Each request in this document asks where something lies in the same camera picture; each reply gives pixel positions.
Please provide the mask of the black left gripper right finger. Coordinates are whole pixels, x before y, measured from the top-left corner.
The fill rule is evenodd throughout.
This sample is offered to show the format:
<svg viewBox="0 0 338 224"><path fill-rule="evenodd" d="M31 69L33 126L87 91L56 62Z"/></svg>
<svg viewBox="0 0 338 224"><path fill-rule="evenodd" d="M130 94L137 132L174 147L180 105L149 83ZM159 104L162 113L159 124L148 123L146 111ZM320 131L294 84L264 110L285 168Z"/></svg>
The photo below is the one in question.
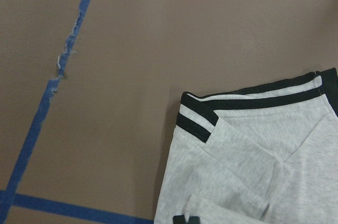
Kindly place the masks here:
<svg viewBox="0 0 338 224"><path fill-rule="evenodd" d="M187 224L201 224L200 217L198 217L198 216L189 216Z"/></svg>

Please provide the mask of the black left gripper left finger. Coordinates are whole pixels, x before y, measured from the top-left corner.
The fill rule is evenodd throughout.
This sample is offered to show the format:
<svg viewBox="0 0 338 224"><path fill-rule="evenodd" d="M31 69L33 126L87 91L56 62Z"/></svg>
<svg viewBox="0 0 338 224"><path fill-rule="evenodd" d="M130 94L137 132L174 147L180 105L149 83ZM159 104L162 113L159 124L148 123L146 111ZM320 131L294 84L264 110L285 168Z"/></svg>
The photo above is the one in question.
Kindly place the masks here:
<svg viewBox="0 0 338 224"><path fill-rule="evenodd" d="M184 215L174 216L173 224L186 224L185 216Z"/></svg>

